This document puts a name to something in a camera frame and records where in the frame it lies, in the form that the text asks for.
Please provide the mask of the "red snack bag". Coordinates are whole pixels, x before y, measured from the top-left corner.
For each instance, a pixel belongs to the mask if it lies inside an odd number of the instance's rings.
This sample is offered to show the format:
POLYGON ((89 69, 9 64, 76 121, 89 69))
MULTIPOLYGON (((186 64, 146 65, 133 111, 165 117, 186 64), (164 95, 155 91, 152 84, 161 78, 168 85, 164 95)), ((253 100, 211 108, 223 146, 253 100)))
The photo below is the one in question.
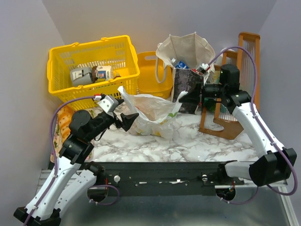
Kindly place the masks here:
POLYGON ((200 70, 197 70, 197 69, 190 69, 190 71, 192 71, 194 73, 202 74, 202 72, 200 70))

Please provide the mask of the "white plastic grocery bag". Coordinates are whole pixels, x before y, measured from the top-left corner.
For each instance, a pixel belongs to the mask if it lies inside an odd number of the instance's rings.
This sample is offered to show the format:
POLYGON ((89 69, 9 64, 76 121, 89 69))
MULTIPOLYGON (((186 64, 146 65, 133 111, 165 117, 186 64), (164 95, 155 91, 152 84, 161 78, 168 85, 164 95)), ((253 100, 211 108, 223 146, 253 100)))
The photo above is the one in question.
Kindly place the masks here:
POLYGON ((188 94, 182 91, 175 102, 149 94, 130 95, 123 86, 118 88, 130 114, 138 113, 129 132, 132 135, 155 135, 171 140, 173 122, 182 106, 179 100, 188 94))

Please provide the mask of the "beige canvas tote bag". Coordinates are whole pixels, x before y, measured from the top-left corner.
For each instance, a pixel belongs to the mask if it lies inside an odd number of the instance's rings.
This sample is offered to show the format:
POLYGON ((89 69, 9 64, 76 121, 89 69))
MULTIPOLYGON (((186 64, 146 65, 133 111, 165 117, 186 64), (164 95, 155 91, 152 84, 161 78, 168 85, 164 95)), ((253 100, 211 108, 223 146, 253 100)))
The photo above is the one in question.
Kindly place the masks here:
MULTIPOLYGON (((196 69, 200 63, 204 63, 210 66, 209 78, 214 75, 214 58, 214 49, 205 38, 200 37, 195 32, 184 36, 169 35, 165 41, 158 44, 156 50, 156 67, 158 67, 159 60, 163 61, 164 67, 162 80, 158 78, 158 70, 155 70, 156 80, 158 83, 163 83, 166 79, 166 67, 169 66, 172 69, 173 88, 171 99, 175 102, 182 91, 192 92, 196 82, 203 83, 203 77, 198 73, 190 71, 190 69, 196 69), (172 58, 183 61, 189 68, 174 68, 171 63, 172 58)), ((179 110, 179 112, 187 114, 195 114, 196 111, 185 110, 182 106, 179 110)))

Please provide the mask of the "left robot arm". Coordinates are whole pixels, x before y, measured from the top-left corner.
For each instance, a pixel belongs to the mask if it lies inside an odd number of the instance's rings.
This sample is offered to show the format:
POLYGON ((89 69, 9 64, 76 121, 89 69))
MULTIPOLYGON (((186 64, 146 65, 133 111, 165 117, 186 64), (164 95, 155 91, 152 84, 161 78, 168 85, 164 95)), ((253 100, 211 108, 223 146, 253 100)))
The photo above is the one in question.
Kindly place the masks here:
POLYGON ((103 111, 94 118, 86 110, 73 114, 69 124, 71 133, 63 142, 59 154, 54 155, 55 166, 48 178, 35 197, 14 212, 15 218, 23 225, 60 225, 66 210, 103 174, 104 168, 92 162, 75 181, 68 183, 94 149, 91 141, 103 135, 112 124, 128 131, 139 116, 138 113, 121 114, 120 118, 116 116, 114 111, 123 103, 123 99, 105 94, 91 96, 90 99, 96 101, 103 111))

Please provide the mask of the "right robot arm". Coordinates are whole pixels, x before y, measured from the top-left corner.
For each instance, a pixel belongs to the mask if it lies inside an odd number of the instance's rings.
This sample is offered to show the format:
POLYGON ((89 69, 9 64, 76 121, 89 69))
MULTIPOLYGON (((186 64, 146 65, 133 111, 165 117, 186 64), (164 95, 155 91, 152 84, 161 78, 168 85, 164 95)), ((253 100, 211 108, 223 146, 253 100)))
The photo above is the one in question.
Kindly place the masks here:
POLYGON ((286 180, 292 173, 297 154, 292 148, 285 148, 269 130, 259 115, 248 92, 241 90, 240 71, 235 65, 222 65, 218 84, 196 85, 179 102, 192 102, 195 98, 219 98, 245 130, 256 149, 255 162, 229 161, 224 172, 229 178, 243 178, 257 186, 265 186, 286 180))

